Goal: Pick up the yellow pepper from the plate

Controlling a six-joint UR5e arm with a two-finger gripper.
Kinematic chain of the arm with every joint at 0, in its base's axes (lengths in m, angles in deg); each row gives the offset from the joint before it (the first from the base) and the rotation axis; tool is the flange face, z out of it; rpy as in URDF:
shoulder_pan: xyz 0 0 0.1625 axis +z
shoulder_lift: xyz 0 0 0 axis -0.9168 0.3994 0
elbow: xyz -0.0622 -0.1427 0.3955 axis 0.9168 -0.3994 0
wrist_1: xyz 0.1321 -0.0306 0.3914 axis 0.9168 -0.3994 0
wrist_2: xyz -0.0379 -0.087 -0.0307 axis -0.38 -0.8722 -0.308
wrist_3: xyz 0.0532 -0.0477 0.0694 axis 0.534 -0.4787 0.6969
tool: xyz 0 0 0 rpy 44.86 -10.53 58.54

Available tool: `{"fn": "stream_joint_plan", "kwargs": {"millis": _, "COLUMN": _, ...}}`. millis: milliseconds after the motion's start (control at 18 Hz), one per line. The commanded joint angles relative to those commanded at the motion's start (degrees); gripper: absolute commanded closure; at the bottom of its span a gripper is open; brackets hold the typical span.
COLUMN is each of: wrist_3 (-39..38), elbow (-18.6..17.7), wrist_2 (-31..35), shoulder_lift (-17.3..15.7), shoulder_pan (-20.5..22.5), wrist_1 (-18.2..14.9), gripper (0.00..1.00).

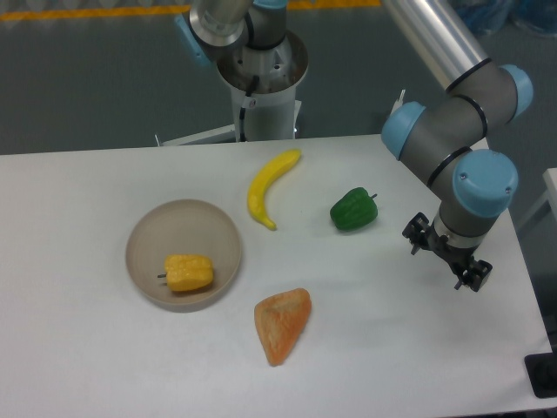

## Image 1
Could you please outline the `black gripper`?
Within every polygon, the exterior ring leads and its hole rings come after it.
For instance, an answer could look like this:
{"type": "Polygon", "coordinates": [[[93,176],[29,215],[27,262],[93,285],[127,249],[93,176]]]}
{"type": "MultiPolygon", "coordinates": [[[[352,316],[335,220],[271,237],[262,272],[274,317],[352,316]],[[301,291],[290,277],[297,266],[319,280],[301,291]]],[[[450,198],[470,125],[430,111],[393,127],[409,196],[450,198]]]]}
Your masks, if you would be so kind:
{"type": "Polygon", "coordinates": [[[446,235],[439,236],[431,232],[429,219],[422,212],[418,212],[406,225],[402,235],[411,246],[411,255],[419,250],[432,251],[447,264],[452,265],[452,272],[457,277],[454,288],[468,287],[472,291],[479,291],[487,281],[493,266],[484,261],[476,260],[473,253],[477,245],[470,247],[457,247],[448,243],[446,235]]]}

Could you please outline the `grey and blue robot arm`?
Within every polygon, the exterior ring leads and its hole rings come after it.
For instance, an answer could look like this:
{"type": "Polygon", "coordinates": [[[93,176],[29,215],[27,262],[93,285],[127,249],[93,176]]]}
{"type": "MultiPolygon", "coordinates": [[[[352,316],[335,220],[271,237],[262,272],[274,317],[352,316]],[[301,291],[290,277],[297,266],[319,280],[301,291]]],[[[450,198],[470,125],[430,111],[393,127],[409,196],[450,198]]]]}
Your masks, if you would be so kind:
{"type": "MultiPolygon", "coordinates": [[[[439,199],[434,219],[412,218],[414,250],[443,259],[460,286],[480,290],[491,272],[474,252],[513,199],[518,173],[505,155],[475,145],[532,102],[529,76],[498,66],[445,1],[387,1],[386,11],[447,93],[429,110],[397,101],[380,136],[389,152],[439,199]]],[[[232,96],[239,142],[291,139],[295,90],[308,67],[286,28],[283,1],[195,1],[177,26],[200,62],[215,62],[232,96]]]]}

